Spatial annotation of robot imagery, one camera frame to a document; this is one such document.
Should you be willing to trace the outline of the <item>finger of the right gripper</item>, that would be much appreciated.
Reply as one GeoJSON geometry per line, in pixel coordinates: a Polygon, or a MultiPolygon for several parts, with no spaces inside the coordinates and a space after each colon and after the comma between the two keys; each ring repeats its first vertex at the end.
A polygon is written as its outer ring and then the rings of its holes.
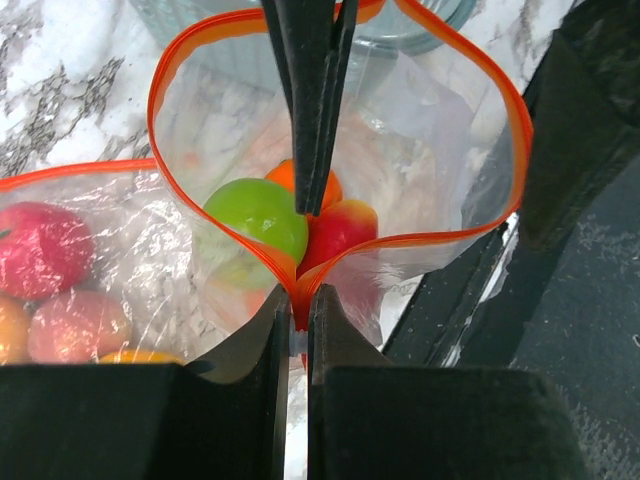
{"type": "Polygon", "coordinates": [[[307,212],[315,216],[320,213],[328,182],[358,4],[358,1],[341,2],[337,19],[329,30],[329,44],[325,48],[324,66],[320,70],[322,82],[317,98],[319,119],[307,195],[307,212]]]}
{"type": "Polygon", "coordinates": [[[317,215],[330,165],[325,94],[334,3],[261,5],[291,118],[296,212],[317,215]]]}

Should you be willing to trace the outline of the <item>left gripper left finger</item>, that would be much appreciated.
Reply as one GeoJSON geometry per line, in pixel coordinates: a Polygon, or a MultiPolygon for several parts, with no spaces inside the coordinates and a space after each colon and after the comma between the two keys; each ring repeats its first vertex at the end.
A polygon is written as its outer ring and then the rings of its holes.
{"type": "Polygon", "coordinates": [[[1,371],[5,479],[280,479],[289,369],[281,287],[186,364],[1,371]]]}

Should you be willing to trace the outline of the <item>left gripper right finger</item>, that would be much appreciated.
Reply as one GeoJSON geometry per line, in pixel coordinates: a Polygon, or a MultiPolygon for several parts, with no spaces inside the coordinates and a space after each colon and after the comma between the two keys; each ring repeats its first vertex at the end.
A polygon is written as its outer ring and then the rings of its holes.
{"type": "Polygon", "coordinates": [[[526,371],[391,363],[336,289],[309,324],[311,479],[585,479],[557,388],[526,371]]]}

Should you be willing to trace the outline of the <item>clear orange zip bag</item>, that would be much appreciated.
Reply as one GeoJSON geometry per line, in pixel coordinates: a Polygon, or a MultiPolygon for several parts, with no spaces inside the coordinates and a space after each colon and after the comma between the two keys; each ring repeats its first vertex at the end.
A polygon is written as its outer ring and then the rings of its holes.
{"type": "MultiPolygon", "coordinates": [[[[269,92],[191,59],[250,35],[271,44],[262,5],[195,23],[164,51],[149,92],[150,144],[189,218],[200,306],[222,333],[244,325],[276,286],[290,295],[296,326],[305,329],[313,294],[328,284],[351,323],[380,346],[404,310],[409,287],[449,265],[518,207],[533,135],[519,92],[489,56],[436,14],[416,1],[398,7],[441,45],[416,57],[400,53],[367,90],[348,92],[344,84],[329,170],[340,181],[342,200],[376,211],[378,237],[301,277],[301,262],[203,210],[224,184],[265,179],[281,161],[293,160],[281,80],[269,92]]],[[[274,51],[273,58],[279,74],[274,51]]]]}
{"type": "MultiPolygon", "coordinates": [[[[119,301],[132,324],[122,349],[195,360],[223,339],[196,292],[192,235],[150,159],[68,165],[5,178],[1,210],[19,202],[66,208],[88,225],[95,251],[89,273],[71,290],[119,301]]],[[[23,300],[1,291],[1,361],[32,362],[31,320],[50,298],[23,300]]]]}

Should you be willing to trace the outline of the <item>pink peach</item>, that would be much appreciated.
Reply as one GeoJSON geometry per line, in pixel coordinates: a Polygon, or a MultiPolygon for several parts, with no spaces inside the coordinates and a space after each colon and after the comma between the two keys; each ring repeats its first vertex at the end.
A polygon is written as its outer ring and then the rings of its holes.
{"type": "Polygon", "coordinates": [[[85,363],[129,344],[132,324],[121,303],[96,291],[56,295],[33,314],[28,353],[36,363],[85,363]]]}

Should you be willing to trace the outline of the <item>small orange fruit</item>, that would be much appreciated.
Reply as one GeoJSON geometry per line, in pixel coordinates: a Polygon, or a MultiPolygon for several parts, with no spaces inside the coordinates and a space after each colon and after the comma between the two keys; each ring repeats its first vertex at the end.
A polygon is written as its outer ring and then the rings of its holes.
{"type": "Polygon", "coordinates": [[[354,246],[376,239],[378,216],[367,203],[346,199],[327,207],[318,217],[311,217],[308,227],[307,250],[297,267],[297,277],[354,246]]]}

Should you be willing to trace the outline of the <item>green fruit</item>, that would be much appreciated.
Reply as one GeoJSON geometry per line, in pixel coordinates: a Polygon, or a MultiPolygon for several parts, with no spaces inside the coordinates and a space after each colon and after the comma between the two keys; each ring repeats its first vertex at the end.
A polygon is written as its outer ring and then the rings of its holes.
{"type": "Polygon", "coordinates": [[[264,178],[230,181],[204,203],[203,210],[219,222],[291,256],[303,259],[309,229],[295,209],[294,194],[264,178]]]}

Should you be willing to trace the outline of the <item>red apple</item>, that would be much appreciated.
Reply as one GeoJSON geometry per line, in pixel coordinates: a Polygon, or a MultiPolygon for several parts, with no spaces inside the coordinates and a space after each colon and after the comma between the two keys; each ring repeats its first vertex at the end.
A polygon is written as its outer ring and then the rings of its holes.
{"type": "Polygon", "coordinates": [[[95,243],[74,212],[41,202],[1,210],[1,291],[23,300],[46,299],[80,283],[95,243]]]}

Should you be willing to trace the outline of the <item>yellow bell pepper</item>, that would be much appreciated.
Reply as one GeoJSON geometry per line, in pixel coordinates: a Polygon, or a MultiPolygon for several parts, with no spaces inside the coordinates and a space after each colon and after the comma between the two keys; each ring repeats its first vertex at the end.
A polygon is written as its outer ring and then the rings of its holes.
{"type": "Polygon", "coordinates": [[[182,358],[173,354],[143,349],[122,349],[115,351],[102,356],[98,362],[100,364],[184,364],[182,358]]]}

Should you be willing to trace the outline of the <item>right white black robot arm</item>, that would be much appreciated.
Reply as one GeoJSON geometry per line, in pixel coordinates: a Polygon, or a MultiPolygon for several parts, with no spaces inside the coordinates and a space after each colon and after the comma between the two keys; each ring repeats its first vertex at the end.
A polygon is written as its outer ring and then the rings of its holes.
{"type": "Polygon", "coordinates": [[[594,479],[639,475],[639,5],[522,1],[538,66],[514,226],[424,276],[386,343],[414,364],[548,373],[594,479]]]}

